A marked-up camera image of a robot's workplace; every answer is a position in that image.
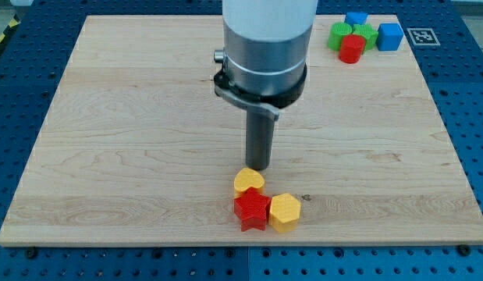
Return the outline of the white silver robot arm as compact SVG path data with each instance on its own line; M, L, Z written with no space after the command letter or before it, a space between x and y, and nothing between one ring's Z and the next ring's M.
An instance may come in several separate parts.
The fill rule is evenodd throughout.
M318 0L224 0L224 47L215 93L276 121L295 102L307 75L307 49Z

